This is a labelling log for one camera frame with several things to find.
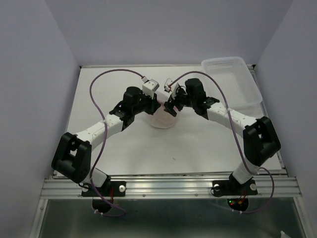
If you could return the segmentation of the white mesh laundry bag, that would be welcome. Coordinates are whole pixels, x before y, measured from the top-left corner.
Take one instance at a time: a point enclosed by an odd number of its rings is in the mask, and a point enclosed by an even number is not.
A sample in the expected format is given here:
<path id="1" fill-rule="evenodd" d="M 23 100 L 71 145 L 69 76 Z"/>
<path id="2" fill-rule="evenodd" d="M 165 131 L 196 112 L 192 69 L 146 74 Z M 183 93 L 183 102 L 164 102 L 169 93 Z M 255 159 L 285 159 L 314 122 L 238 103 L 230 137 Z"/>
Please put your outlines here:
<path id="1" fill-rule="evenodd" d="M 148 123 L 155 128 L 171 128 L 176 124 L 177 118 L 164 111 L 164 103 L 168 100 L 168 97 L 160 91 L 156 91 L 156 94 L 160 107 L 153 115 L 148 115 Z"/>

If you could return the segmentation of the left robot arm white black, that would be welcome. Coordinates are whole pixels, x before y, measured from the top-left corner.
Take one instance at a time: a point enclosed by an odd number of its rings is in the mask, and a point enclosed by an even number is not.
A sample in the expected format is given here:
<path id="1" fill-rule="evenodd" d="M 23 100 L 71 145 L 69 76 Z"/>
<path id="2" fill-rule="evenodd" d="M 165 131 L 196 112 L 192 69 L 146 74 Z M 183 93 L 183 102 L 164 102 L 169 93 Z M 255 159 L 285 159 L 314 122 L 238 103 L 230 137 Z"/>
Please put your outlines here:
<path id="1" fill-rule="evenodd" d="M 91 164 L 92 151 L 105 146 L 105 140 L 122 132 L 133 123 L 135 115 L 154 114 L 160 107 L 156 95 L 157 87 L 128 87 L 123 99 L 102 120 L 76 134 L 62 135 L 52 160 L 52 168 L 72 180 L 93 186 L 98 195 L 110 191 L 109 176 Z"/>

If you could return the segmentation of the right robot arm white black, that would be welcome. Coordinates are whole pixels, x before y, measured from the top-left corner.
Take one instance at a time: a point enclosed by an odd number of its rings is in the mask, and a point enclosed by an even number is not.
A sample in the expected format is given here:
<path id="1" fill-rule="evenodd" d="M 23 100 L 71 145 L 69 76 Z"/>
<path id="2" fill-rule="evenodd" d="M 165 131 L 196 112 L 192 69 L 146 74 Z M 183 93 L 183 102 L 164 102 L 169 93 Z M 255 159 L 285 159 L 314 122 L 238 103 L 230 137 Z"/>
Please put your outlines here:
<path id="1" fill-rule="evenodd" d="M 169 93 L 163 105 L 164 111 L 173 117 L 184 107 L 189 107 L 197 115 L 223 125 L 232 130 L 234 136 L 240 135 L 243 139 L 241 164 L 228 180 L 213 188 L 214 195 L 234 195 L 243 191 L 265 161 L 280 150 L 280 141 L 268 117 L 250 117 L 228 108 L 216 98 L 208 97 L 199 79 L 186 80 L 184 88 L 167 79 L 164 90 Z"/>

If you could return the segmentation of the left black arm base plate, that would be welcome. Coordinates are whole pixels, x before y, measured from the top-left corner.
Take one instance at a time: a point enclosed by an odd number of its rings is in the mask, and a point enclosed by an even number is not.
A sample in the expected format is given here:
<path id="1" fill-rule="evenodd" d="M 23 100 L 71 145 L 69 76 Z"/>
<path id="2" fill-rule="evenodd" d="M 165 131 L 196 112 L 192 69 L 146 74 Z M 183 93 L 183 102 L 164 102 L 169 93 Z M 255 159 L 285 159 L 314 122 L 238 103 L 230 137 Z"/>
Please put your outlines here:
<path id="1" fill-rule="evenodd" d="M 82 189 L 81 196 L 98 197 L 90 184 L 79 183 L 78 186 Z M 126 193 L 126 181 L 106 180 L 101 187 L 97 187 L 96 189 L 103 197 L 124 197 Z"/>

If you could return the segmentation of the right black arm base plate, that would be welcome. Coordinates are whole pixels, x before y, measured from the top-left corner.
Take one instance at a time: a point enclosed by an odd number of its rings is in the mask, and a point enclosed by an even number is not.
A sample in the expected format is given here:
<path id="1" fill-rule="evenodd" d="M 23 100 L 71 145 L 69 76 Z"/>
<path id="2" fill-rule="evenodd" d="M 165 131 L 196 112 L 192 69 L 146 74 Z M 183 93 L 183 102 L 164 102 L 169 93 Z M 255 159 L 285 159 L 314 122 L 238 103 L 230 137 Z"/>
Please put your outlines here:
<path id="1" fill-rule="evenodd" d="M 233 180 L 214 180 L 212 181 L 211 194 L 215 197 L 257 195 L 257 186 L 253 179 L 244 184 Z"/>

